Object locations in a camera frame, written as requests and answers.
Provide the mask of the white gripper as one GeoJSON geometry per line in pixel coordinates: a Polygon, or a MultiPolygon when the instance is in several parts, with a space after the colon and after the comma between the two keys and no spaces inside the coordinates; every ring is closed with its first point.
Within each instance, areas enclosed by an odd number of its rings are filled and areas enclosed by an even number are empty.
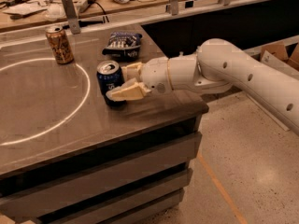
{"type": "Polygon", "coordinates": [[[149,93],[166,94],[172,90],[168,78],[167,57],[154,58],[144,64],[131,63],[123,66],[121,70],[126,82],[106,93],[111,101],[141,100],[149,93]]]}

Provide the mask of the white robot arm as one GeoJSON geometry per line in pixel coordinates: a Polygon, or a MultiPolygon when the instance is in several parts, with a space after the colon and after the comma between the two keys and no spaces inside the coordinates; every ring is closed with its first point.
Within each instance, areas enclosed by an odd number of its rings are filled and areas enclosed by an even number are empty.
{"type": "Polygon", "coordinates": [[[221,93],[236,86],[299,134],[299,79],[250,57],[223,39],[204,42],[192,55],[155,58],[122,69],[124,83],[107,92],[111,101],[187,90],[221,93]]]}

